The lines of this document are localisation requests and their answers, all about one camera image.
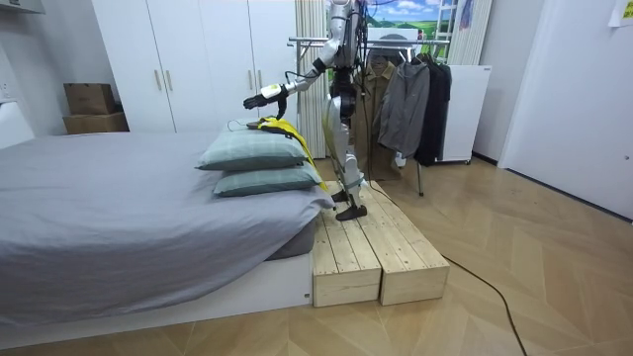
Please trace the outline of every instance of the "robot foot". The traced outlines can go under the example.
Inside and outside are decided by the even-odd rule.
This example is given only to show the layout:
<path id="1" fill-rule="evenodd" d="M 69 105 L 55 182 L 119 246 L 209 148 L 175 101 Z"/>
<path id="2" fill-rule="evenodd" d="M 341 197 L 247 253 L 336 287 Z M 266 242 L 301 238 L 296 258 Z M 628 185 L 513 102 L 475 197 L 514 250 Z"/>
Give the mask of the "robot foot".
<path id="1" fill-rule="evenodd" d="M 336 215 L 336 219 L 340 222 L 347 222 L 356 218 L 365 217 L 367 215 L 367 208 L 365 206 L 351 206 L 346 211 Z"/>
<path id="2" fill-rule="evenodd" d="M 340 192 L 332 195 L 332 200 L 334 203 L 343 203 L 349 201 L 349 197 L 347 197 L 345 190 L 341 190 Z"/>

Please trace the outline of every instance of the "white wardrobe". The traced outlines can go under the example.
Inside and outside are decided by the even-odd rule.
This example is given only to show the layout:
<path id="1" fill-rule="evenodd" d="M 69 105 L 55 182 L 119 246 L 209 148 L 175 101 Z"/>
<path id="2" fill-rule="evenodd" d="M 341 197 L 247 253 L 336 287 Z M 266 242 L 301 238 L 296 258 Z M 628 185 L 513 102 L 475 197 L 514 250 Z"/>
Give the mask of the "white wardrobe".
<path id="1" fill-rule="evenodd" d="M 247 111 L 242 101 L 296 67 L 287 46 L 297 33 L 294 1 L 93 5 L 132 132 L 203 132 L 277 114 L 275 104 Z M 284 118 L 296 124 L 296 98 Z"/>

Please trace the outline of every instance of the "white wall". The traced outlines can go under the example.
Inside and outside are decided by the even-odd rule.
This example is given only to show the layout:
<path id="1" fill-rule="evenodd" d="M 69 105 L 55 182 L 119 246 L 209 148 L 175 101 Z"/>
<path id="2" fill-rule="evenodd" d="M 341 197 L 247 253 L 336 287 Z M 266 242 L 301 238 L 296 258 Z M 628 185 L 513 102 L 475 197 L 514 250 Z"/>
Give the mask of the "white wall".
<path id="1" fill-rule="evenodd" d="M 110 83 L 118 93 L 92 2 L 43 3 L 45 15 L 0 12 L 0 45 L 10 63 L 3 70 L 15 76 L 35 134 L 65 134 L 64 82 Z"/>
<path id="2" fill-rule="evenodd" d="M 496 0 L 486 32 L 481 64 L 493 73 L 484 101 L 474 151 L 499 160 L 543 0 Z"/>
<path id="3" fill-rule="evenodd" d="M 633 27 L 607 27 L 613 4 L 546 0 L 499 166 L 633 219 Z"/>
<path id="4" fill-rule="evenodd" d="M 21 89 L 18 100 L 35 135 L 65 134 L 61 78 L 28 16 L 0 12 L 0 44 Z"/>
<path id="5" fill-rule="evenodd" d="M 34 17 L 45 50 L 63 82 L 109 83 L 119 93 L 90 0 L 45 0 L 46 15 Z"/>

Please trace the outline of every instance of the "pillow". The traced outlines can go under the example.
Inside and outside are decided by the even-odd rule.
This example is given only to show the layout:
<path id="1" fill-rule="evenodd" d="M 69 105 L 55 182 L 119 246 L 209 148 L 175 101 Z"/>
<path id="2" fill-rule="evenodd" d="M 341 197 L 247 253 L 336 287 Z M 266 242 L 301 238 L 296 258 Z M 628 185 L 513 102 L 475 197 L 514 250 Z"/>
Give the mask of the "pillow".
<path id="1" fill-rule="evenodd" d="M 308 155 L 295 138 L 260 130 L 222 132 L 198 160 L 198 169 L 243 171 L 292 167 Z"/>
<path id="2" fill-rule="evenodd" d="M 218 182 L 214 193 L 221 197 L 244 197 L 305 189 L 320 183 L 317 172 L 306 162 L 291 168 L 228 173 Z"/>

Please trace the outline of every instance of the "gray jacket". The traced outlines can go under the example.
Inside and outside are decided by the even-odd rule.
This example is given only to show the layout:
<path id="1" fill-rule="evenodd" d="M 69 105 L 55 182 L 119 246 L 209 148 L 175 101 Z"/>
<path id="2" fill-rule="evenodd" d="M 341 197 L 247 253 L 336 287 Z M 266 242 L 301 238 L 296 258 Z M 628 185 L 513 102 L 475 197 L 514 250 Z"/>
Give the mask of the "gray jacket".
<path id="1" fill-rule="evenodd" d="M 415 154 L 422 137 L 428 101 L 429 72 L 425 63 L 398 66 L 374 119 L 378 143 L 408 158 Z"/>

